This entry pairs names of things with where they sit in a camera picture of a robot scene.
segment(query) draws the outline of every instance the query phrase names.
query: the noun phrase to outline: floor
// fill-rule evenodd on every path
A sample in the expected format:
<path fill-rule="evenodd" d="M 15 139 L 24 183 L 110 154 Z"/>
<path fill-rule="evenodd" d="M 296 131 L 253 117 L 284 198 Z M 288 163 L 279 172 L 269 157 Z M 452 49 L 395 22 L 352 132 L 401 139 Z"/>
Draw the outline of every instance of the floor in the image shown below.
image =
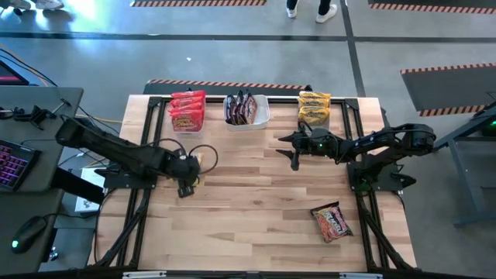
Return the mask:
<path fill-rule="evenodd" d="M 124 0 L 64 2 L 67 7 L 59 12 L 30 11 L 22 17 L 1 12 L 0 43 L 60 86 L 83 87 L 81 106 L 106 119 L 121 119 L 127 96 L 141 94 L 154 78 L 311 84 L 335 96 L 378 97 L 392 126 L 425 123 L 443 136 L 470 115 L 418 117 L 399 71 L 496 61 L 496 15 L 372 10 L 365 0 L 348 0 L 343 9 L 348 12 L 318 25 L 315 0 L 300 1 L 296 20 L 286 17 L 283 0 L 254 7 L 192 8 L 132 8 Z M 381 40 L 346 41 L 351 32 Z M 428 43 L 405 43 L 398 37 Z M 62 160 L 73 154 L 65 150 Z M 78 157 L 64 167 L 78 169 L 89 162 Z M 448 149 L 402 163 L 403 171 L 418 179 L 405 190 L 418 266 L 494 277 L 496 222 L 462 229 L 452 225 L 465 202 Z M 74 201 L 66 196 L 65 210 L 71 212 Z M 83 267 L 94 221 L 59 219 L 57 227 L 60 259 L 41 269 Z"/>

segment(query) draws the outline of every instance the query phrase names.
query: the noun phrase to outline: wooden tabletop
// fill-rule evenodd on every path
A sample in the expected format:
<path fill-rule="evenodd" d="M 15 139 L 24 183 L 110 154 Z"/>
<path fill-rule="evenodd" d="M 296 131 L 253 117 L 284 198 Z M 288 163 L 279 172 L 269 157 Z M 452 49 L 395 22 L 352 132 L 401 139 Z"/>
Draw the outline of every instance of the wooden tabletop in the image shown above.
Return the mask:
<path fill-rule="evenodd" d="M 122 138 L 140 142 L 149 97 L 129 96 Z M 380 130 L 384 124 L 378 99 L 358 101 L 365 134 Z M 338 105 L 331 106 L 330 117 L 331 132 L 344 138 Z M 292 171 L 290 160 L 275 152 L 276 148 L 291 148 L 290 143 L 277 138 L 291 134 L 296 121 L 297 105 L 271 105 L 266 129 L 230 132 L 223 121 L 222 105 L 207 104 L 202 134 L 178 136 L 166 116 L 162 138 L 178 139 L 187 150 L 201 143 L 211 144 L 219 152 L 219 164 L 201 178 L 195 194 L 187 198 L 177 196 L 175 182 L 159 178 L 148 209 L 139 269 L 365 271 L 356 199 L 349 190 L 345 164 L 301 156 L 299 171 Z M 354 123 L 353 113 L 350 121 Z M 356 127 L 352 127 L 356 138 Z M 171 142 L 161 146 L 177 148 Z M 203 156 L 202 168 L 209 168 L 215 154 L 208 149 L 198 152 Z M 128 199 L 129 190 L 122 189 L 105 201 L 98 225 L 99 257 L 122 231 Z M 339 201 L 354 236 L 324 243 L 309 209 L 334 201 Z M 377 203 L 385 235 L 415 266 L 398 197 L 378 192 Z M 134 233 L 130 239 L 126 262 L 132 254 Z M 379 263 L 375 237 L 371 242 Z"/>

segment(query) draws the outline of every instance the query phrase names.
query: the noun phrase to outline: rgb keyboard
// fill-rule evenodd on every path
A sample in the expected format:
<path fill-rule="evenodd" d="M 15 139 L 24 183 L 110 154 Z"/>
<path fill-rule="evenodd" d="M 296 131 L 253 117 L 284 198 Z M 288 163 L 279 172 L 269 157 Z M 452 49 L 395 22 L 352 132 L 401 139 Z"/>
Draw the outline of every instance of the rgb keyboard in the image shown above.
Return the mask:
<path fill-rule="evenodd" d="M 17 190 L 40 153 L 33 148 L 0 139 L 0 188 Z"/>

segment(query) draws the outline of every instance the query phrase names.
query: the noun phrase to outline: white sneaker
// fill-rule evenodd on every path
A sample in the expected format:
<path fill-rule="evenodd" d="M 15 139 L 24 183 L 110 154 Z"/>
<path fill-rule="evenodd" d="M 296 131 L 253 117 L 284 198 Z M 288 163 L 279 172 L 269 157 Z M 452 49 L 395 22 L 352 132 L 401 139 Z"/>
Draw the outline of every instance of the white sneaker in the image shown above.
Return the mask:
<path fill-rule="evenodd" d="M 26 0 L 10 0 L 10 6 L 14 9 L 31 9 L 31 3 Z"/>
<path fill-rule="evenodd" d="M 37 9 L 62 9 L 64 4 L 57 0 L 38 0 L 36 1 Z"/>
<path fill-rule="evenodd" d="M 296 1 L 296 6 L 294 7 L 293 10 L 290 10 L 290 9 L 286 8 L 286 12 L 288 12 L 288 18 L 294 19 L 296 17 L 296 14 L 298 12 L 297 10 L 298 10 L 298 3 L 299 2 L 300 2 L 299 0 Z"/>
<path fill-rule="evenodd" d="M 337 12 L 338 12 L 338 6 L 335 4 L 332 4 L 329 6 L 329 11 L 325 15 L 317 15 L 317 17 L 315 18 L 315 21 L 317 23 L 324 23 L 327 21 L 327 19 L 330 19 L 333 16 L 335 16 Z"/>

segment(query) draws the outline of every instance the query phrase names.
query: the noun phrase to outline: striped tape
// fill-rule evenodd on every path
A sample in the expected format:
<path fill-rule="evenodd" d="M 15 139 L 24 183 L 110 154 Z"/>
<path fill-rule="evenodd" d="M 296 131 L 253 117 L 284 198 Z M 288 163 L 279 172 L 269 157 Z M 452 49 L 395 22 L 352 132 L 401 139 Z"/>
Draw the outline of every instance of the striped tape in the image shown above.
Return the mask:
<path fill-rule="evenodd" d="M 239 88 L 278 88 L 278 89 L 305 89 L 306 85 L 282 85 L 282 84 L 252 84 L 246 82 L 215 82 L 215 81 L 177 81 L 177 80 L 151 80 L 149 84 L 190 84 L 190 85 L 212 85 L 232 86 Z"/>
<path fill-rule="evenodd" d="M 446 71 L 446 70 L 462 70 L 462 69 L 474 69 L 480 67 L 496 67 L 496 63 L 482 63 L 482 64 L 468 64 L 468 65 L 456 65 L 456 66 L 443 66 L 443 67 L 425 67 L 416 69 L 403 69 L 401 74 L 418 73 L 425 71 Z"/>
<path fill-rule="evenodd" d="M 474 7 L 449 7 L 449 6 L 436 6 L 436 5 L 402 5 L 402 4 L 384 4 L 375 3 L 369 4 L 371 9 L 387 9 L 387 10 L 402 10 L 402 11 L 415 11 L 415 12 L 460 12 L 460 13 L 474 13 L 495 15 L 496 9 L 494 8 L 474 8 Z"/>
<path fill-rule="evenodd" d="M 434 108 L 434 109 L 424 109 L 419 112 L 421 117 L 427 116 L 438 116 L 438 115 L 452 115 L 460 113 L 475 113 L 483 110 L 485 105 L 466 105 L 461 107 L 453 108 Z"/>
<path fill-rule="evenodd" d="M 267 0 L 153 0 L 134 1 L 131 7 L 211 7 L 265 5 Z"/>

